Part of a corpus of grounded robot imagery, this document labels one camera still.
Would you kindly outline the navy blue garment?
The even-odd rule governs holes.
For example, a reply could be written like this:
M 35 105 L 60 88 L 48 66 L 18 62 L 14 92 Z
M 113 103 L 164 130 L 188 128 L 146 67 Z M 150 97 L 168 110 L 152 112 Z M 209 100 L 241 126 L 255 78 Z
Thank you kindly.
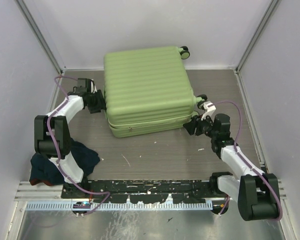
M 71 139 L 71 153 L 75 162 L 83 170 L 83 176 L 87 177 L 100 162 L 96 151 L 86 147 L 83 143 Z M 35 153 L 31 160 L 29 182 L 32 186 L 43 183 L 47 186 L 62 185 L 65 183 L 63 175 L 47 157 Z

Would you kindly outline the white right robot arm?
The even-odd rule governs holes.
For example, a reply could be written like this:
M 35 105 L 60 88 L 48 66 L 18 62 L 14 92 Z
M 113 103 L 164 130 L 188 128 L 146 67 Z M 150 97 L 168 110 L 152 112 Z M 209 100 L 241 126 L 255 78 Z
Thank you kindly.
M 209 191 L 215 197 L 226 194 L 238 207 L 245 221 L 276 220 L 283 216 L 279 181 L 272 173 L 256 167 L 241 151 L 231 137 L 230 117 L 218 113 L 214 119 L 199 115 L 191 118 L 183 127 L 189 135 L 206 135 L 211 139 L 212 151 L 232 170 L 214 172 L 210 177 Z

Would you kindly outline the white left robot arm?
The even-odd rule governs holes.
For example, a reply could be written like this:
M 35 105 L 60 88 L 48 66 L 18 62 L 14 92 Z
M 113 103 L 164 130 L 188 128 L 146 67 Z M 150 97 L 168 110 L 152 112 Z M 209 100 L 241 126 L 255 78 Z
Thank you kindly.
M 106 103 L 93 79 L 71 77 L 76 81 L 76 86 L 66 92 L 59 83 L 62 78 L 65 76 L 57 76 L 54 81 L 64 93 L 64 100 L 49 113 L 37 115 L 34 119 L 34 149 L 55 165 L 67 184 L 73 185 L 72 192 L 78 198 L 85 198 L 95 193 L 90 191 L 84 171 L 72 154 L 69 123 L 84 109 L 91 114 L 105 111 Z

